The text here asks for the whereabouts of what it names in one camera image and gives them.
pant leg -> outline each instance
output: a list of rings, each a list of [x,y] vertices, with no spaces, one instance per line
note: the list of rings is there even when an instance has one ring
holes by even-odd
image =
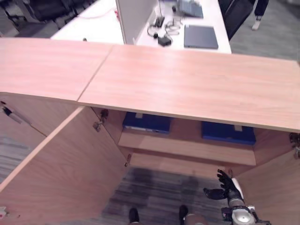
[[[269,0],[258,0],[254,14],[257,17],[262,17],[267,9]]]
[[[195,214],[188,214],[185,217],[184,224],[185,225],[208,225],[204,217]]]

office chair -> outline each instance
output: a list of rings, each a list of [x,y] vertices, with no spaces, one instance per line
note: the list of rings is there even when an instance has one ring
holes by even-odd
[[[233,2],[233,0],[218,0],[218,2],[219,2],[222,16],[224,17],[226,11],[228,10],[228,8],[229,8],[230,4]]]
[[[61,0],[30,0],[25,4],[29,12],[40,22],[52,20],[56,23],[56,19],[70,13],[70,9]]]
[[[253,10],[249,0],[233,0],[223,16],[228,39],[230,40]]]
[[[23,19],[24,21],[27,21],[25,16],[23,15],[11,15],[9,14],[9,12],[7,11],[7,7],[9,6],[9,4],[12,2],[12,0],[0,0],[0,7],[4,10],[7,18],[13,22],[14,26],[18,26],[19,24],[15,21],[15,20],[20,20]]]
[[[86,9],[84,4],[87,2],[86,0],[64,0],[64,2],[68,5],[70,9],[73,10],[74,15],[70,18],[65,20],[65,24],[67,24],[69,21],[73,20],[75,17],[78,16],[77,7],[82,7],[83,9]]]

blue storage box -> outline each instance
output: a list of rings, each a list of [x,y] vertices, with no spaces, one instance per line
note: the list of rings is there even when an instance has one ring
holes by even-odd
[[[128,112],[123,121],[127,129],[144,130],[162,134],[170,133],[171,118],[144,113]]]
[[[254,145],[256,142],[252,127],[212,122],[202,122],[202,138],[247,145]]]

robotic hand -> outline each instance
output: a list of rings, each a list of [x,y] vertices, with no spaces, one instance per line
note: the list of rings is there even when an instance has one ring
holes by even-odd
[[[223,183],[222,189],[204,188],[203,191],[209,199],[227,199],[229,207],[221,209],[224,221],[230,221],[232,225],[255,225],[257,223],[271,225],[270,221],[262,221],[258,218],[254,206],[245,205],[240,191],[224,171],[218,170],[217,172],[219,181]]]

shoe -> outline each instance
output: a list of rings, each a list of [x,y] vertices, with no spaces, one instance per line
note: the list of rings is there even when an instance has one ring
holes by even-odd
[[[130,211],[129,211],[129,221],[130,221],[130,223],[140,221],[139,213],[138,213],[136,208],[131,208],[130,209]]]
[[[188,214],[188,208],[186,205],[181,205],[179,207],[179,221],[180,221],[180,225],[184,225],[184,218],[187,216]]]
[[[258,30],[260,24],[261,24],[261,21],[256,20],[255,23],[252,26],[252,30]]]

